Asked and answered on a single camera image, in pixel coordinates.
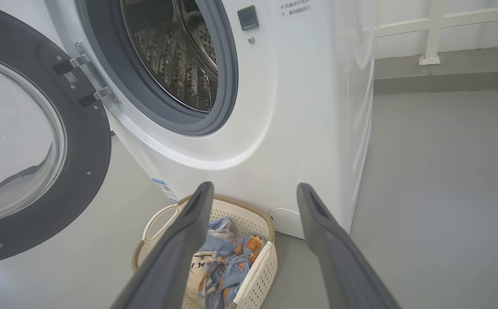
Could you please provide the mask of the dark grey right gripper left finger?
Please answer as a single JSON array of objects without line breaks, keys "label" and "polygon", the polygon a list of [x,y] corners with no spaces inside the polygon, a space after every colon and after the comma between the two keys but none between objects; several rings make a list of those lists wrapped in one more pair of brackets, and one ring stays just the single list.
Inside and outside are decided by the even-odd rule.
[{"label": "dark grey right gripper left finger", "polygon": [[214,186],[203,182],[163,230],[113,309],[180,309],[193,255],[206,239]]}]

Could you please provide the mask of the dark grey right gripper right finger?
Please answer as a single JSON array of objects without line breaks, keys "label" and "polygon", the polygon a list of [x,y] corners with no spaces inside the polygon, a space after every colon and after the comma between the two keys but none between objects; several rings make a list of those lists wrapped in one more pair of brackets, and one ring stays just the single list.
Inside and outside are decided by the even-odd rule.
[{"label": "dark grey right gripper right finger", "polygon": [[304,239],[318,257],[331,309],[399,309],[400,305],[308,183],[296,188]]}]

